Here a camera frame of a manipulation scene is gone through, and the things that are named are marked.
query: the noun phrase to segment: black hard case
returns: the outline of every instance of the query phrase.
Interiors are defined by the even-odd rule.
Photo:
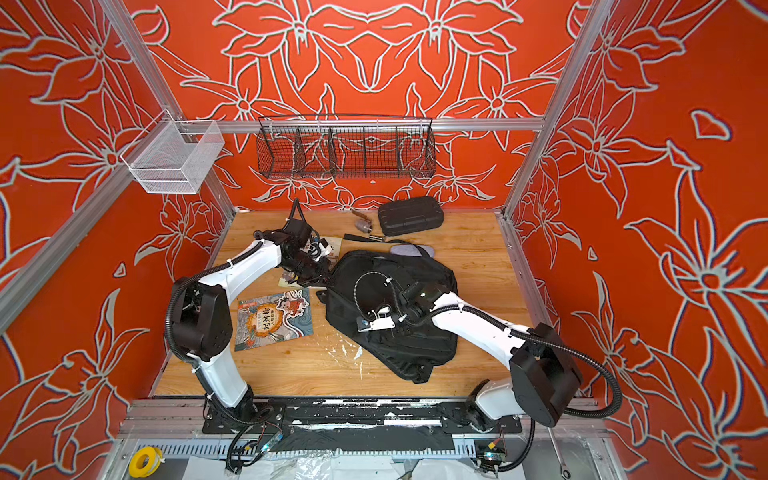
[[[396,200],[379,208],[379,223],[387,237],[440,227],[442,208],[432,197]]]

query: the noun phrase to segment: metal rail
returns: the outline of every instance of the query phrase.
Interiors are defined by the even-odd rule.
[[[531,179],[531,175],[533,175],[534,169],[541,159],[547,143],[549,143],[549,139],[554,134],[554,129],[560,121],[560,116],[563,114],[565,105],[568,103],[568,98],[576,85],[576,80],[578,80],[581,69],[589,58],[592,45],[594,45],[594,41],[600,34],[603,23],[611,12],[613,4],[614,0],[597,0],[592,3],[587,21],[576,38],[571,56],[568,57],[563,73],[560,76],[560,81],[555,87],[552,99],[547,106],[545,121],[539,129],[540,131],[536,135],[531,149],[528,150],[528,154],[523,160],[523,165],[518,171],[518,179],[509,191],[507,200],[504,203],[504,218],[510,219],[512,212],[520,202],[528,181]]]
[[[200,134],[210,124],[210,120],[187,120],[179,122],[179,130],[189,134]],[[263,125],[269,127],[394,127],[398,125],[413,125],[419,120],[412,118],[386,118],[366,120],[275,120],[264,121]],[[544,119],[534,118],[436,118],[431,120],[432,130],[435,133],[455,131],[540,131]],[[223,134],[255,134],[262,127],[258,121],[217,121]]]

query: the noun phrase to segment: red wall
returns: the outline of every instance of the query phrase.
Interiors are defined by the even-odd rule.
[[[118,166],[160,109],[88,0],[0,6],[0,288]],[[95,478],[164,358],[175,278],[224,218],[133,183],[0,336],[0,478]]]
[[[630,478],[768,475],[766,22],[617,2],[515,212],[553,322],[621,382]]]
[[[188,118],[334,113],[543,115],[588,2],[172,2],[126,5]],[[375,207],[430,194],[497,208],[531,132],[439,136],[430,180],[267,180],[252,136],[216,172],[236,205]]]

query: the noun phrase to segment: yellow tape roll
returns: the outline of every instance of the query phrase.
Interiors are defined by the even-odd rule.
[[[160,463],[164,463],[163,452],[155,447],[144,447],[131,458],[128,473],[133,478],[143,478],[152,475]]]

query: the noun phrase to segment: paper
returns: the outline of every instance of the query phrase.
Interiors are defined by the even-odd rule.
[[[237,310],[235,351],[312,335],[310,289],[243,300]]]
[[[332,458],[333,480],[394,480],[405,469],[388,455],[351,455]]]
[[[482,478],[494,478],[494,476],[493,474],[484,476],[469,465],[456,460],[428,458],[419,460],[411,475],[412,480],[481,480]],[[509,472],[499,473],[498,478],[499,480],[525,480],[525,472],[520,466]]]
[[[225,480],[230,478],[224,462],[210,458],[190,457],[181,480]]]

